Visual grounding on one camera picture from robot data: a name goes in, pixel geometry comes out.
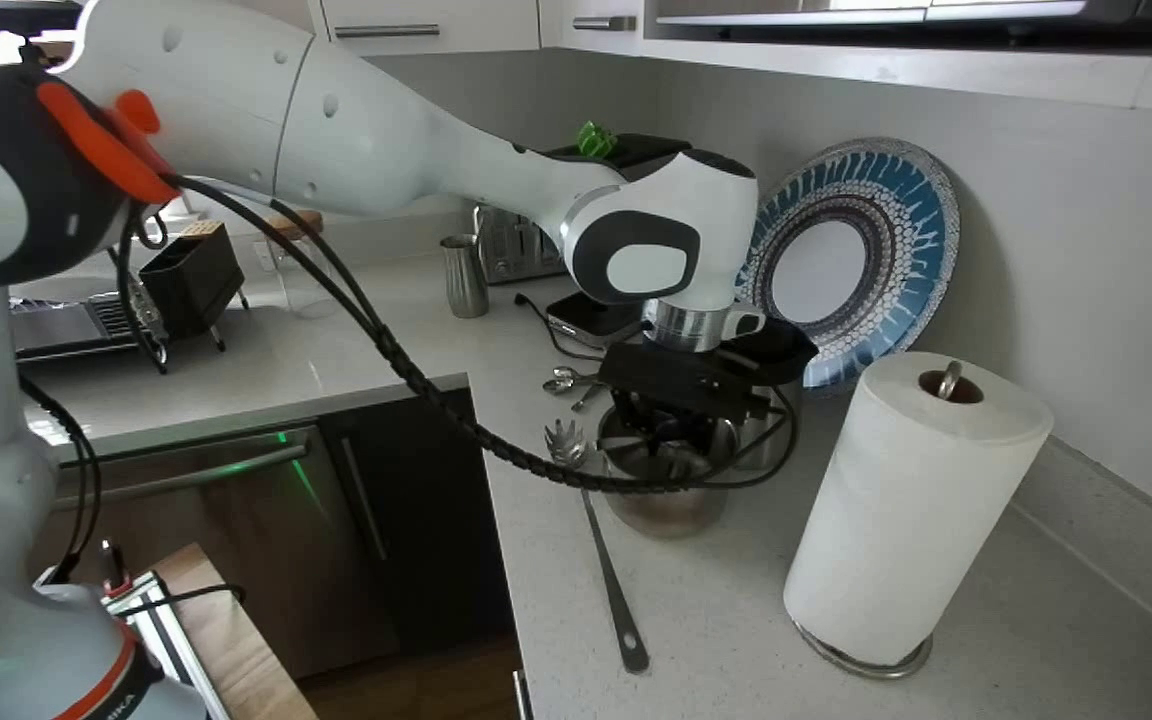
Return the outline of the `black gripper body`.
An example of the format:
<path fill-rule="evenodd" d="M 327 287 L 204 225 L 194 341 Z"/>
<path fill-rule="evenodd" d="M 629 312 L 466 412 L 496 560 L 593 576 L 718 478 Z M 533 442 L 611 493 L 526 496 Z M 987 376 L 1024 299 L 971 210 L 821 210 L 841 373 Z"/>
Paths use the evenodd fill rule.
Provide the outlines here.
<path fill-rule="evenodd" d="M 711 454 L 723 423 L 739 429 L 766 412 L 748 373 L 717 354 L 617 344 L 598 376 L 611 388 L 598 442 L 620 454 L 656 457 L 669 444 Z"/>

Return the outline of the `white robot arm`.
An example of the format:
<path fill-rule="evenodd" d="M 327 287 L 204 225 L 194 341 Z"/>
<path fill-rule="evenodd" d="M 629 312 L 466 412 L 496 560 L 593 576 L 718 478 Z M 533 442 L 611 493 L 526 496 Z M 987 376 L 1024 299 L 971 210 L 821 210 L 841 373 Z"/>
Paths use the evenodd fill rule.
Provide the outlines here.
<path fill-rule="evenodd" d="M 748 167 L 659 143 L 550 156 L 462 123 L 333 38 L 247 0 L 0 0 L 0 31 L 66 28 L 62 63 L 0 63 L 0 720 L 204 720 L 89 590 L 37 584 L 55 466 L 23 423 L 6 294 L 194 191 L 247 225 L 462 196 L 533 220 L 586 295 L 679 320 L 709 354 L 748 315 Z"/>

